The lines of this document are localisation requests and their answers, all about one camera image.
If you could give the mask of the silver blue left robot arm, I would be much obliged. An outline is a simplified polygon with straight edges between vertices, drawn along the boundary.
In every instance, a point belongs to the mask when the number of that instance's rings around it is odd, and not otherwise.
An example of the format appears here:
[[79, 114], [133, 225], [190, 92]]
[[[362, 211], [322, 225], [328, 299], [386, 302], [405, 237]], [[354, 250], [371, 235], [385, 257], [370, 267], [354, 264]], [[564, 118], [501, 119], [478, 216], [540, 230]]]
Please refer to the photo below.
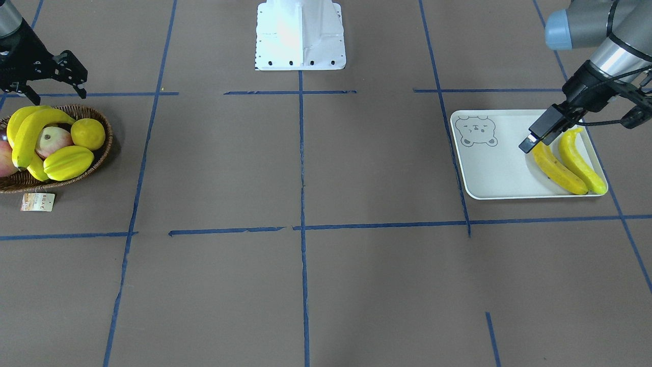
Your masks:
[[529, 128], [519, 148], [529, 153], [547, 145], [585, 114], [600, 112], [616, 97], [633, 107], [616, 121], [636, 128], [650, 120], [651, 30], [650, 1], [572, 1], [550, 15], [545, 42], [550, 49], [594, 48], [562, 87], [565, 100], [553, 104]]

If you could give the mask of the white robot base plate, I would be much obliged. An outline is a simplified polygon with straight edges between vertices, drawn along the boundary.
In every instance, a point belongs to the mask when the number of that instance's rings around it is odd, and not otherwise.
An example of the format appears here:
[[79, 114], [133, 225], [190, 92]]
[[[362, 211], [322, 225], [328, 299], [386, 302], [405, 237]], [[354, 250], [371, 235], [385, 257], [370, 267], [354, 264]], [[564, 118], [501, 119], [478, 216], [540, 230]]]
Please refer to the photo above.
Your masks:
[[338, 3], [265, 1], [256, 14], [256, 70], [345, 69], [344, 23]]

